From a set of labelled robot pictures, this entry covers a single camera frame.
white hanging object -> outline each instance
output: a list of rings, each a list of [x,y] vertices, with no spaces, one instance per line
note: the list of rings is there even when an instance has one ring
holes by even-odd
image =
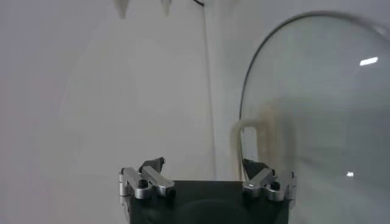
[[[115,8],[118,11],[120,19],[126,18],[127,6],[129,5],[130,0],[114,0]],[[171,6],[172,0],[161,0],[163,6],[164,14],[169,15],[169,8]]]
[[[126,18],[127,6],[129,5],[130,0],[114,0],[116,10],[120,19]]]
[[[169,8],[171,6],[172,0],[161,0],[161,4],[163,5],[163,10],[166,16],[169,15]]]

screw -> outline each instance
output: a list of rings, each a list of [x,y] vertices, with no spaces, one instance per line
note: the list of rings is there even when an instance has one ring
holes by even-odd
[[[271,183],[271,190],[279,191],[280,190],[280,183],[278,181],[274,181]]]
[[[145,179],[141,179],[141,180],[138,182],[138,187],[139,187],[139,188],[147,188],[147,185],[148,185],[148,182],[147,182],[147,180],[145,180]]]

transparent glass cover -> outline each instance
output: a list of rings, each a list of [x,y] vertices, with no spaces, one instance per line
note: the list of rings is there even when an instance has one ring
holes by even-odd
[[[389,222],[390,44],[374,26],[285,24],[260,47],[241,103],[241,119],[272,135],[257,147],[245,128],[243,157],[297,174],[291,223]]]

black cable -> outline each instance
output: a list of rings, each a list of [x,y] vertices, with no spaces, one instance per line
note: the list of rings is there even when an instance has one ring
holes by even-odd
[[[201,5],[201,6],[205,6],[204,2],[200,2],[199,0],[193,0],[194,2],[196,2],[198,5]]]

glass dome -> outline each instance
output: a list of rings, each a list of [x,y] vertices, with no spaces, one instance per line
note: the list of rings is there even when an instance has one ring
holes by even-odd
[[[384,33],[347,15],[304,14],[275,29],[250,64],[240,116],[265,121],[270,132],[257,146],[245,128],[243,158],[295,171],[291,223],[390,220]]]

